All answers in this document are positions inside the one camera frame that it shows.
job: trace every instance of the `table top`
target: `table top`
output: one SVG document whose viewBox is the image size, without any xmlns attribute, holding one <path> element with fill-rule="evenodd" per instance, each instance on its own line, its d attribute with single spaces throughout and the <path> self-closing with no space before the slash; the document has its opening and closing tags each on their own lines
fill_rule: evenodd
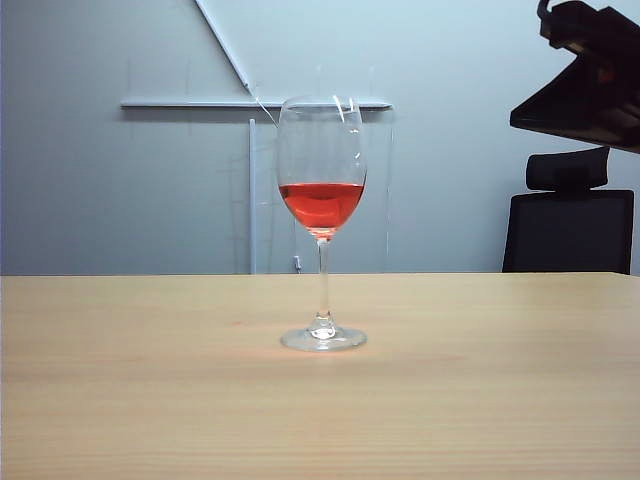
<svg viewBox="0 0 640 480">
<path fill-rule="evenodd" d="M 5 277 L 7 479 L 637 479 L 640 279 Z"/>
</svg>

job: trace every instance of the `glass stem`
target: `glass stem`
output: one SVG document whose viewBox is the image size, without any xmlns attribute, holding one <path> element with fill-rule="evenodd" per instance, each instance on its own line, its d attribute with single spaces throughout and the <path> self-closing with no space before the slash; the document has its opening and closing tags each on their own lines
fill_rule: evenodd
<svg viewBox="0 0 640 480">
<path fill-rule="evenodd" d="M 336 334 L 335 324 L 329 310 L 329 276 L 327 264 L 329 260 L 329 239 L 318 239 L 318 257 L 320 265 L 320 305 L 316 318 L 309 327 L 309 332 L 316 338 L 326 340 Z"/>
</svg>

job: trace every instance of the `chair back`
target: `chair back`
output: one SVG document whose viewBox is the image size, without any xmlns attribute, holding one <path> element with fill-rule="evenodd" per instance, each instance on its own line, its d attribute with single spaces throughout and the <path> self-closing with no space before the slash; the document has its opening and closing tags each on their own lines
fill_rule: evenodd
<svg viewBox="0 0 640 480">
<path fill-rule="evenodd" d="M 532 155 L 527 186 L 511 199 L 503 272 L 629 274 L 634 195 L 607 183 L 609 148 Z"/>
</svg>

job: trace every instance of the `white wall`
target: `white wall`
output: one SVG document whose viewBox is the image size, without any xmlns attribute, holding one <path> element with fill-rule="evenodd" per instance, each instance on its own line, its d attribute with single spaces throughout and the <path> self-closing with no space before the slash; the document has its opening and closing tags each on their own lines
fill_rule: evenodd
<svg viewBox="0 0 640 480">
<path fill-rule="evenodd" d="M 640 21 L 636 0 L 611 4 Z M 322 89 L 394 104 L 368 117 L 370 183 L 335 239 L 333 271 L 498 271 L 527 157 L 590 146 L 508 125 L 572 59 L 538 35 L 535 0 L 206 5 L 263 99 Z M 264 114 L 119 106 L 247 99 L 191 0 L 2 7 L 4 274 L 248 271 L 251 116 L 260 270 L 288 271 L 294 253 L 315 268 L 313 242 L 291 233 L 273 195 Z M 637 155 L 612 151 L 609 177 L 637 192 Z"/>
</svg>

